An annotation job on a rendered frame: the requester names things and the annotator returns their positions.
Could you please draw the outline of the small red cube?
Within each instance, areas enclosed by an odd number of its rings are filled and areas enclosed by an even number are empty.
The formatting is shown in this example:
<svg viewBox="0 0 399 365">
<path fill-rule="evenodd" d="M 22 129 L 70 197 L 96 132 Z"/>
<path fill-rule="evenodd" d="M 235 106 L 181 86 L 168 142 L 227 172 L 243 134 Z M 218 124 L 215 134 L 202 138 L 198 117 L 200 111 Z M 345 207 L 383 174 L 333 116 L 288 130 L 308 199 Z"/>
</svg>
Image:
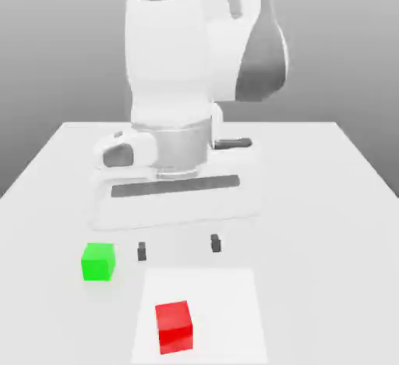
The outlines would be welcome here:
<svg viewBox="0 0 399 365">
<path fill-rule="evenodd" d="M 193 349 L 193 325 L 186 301 L 155 306 L 161 355 Z"/>
</svg>

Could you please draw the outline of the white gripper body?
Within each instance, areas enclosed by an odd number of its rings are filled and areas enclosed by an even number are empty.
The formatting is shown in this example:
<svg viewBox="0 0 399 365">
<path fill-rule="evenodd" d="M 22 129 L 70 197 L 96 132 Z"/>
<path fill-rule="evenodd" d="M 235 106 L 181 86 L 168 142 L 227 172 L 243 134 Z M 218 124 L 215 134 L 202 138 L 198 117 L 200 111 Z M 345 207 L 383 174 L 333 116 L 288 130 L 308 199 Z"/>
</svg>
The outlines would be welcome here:
<svg viewBox="0 0 399 365">
<path fill-rule="evenodd" d="M 245 175 L 114 179 L 95 189 L 90 227 L 105 232 L 247 218 L 260 208 L 261 190 Z"/>
</svg>

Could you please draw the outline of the small green cube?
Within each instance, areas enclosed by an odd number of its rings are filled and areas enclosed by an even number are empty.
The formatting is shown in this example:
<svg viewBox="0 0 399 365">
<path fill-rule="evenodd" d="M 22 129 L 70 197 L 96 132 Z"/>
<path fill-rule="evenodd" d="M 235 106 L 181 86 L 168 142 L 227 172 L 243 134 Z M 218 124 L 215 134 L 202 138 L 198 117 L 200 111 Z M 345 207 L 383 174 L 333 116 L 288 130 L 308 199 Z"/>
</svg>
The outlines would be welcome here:
<svg viewBox="0 0 399 365">
<path fill-rule="evenodd" d="M 115 263 L 113 243 L 88 243 L 81 257 L 83 280 L 86 282 L 111 281 Z"/>
</svg>

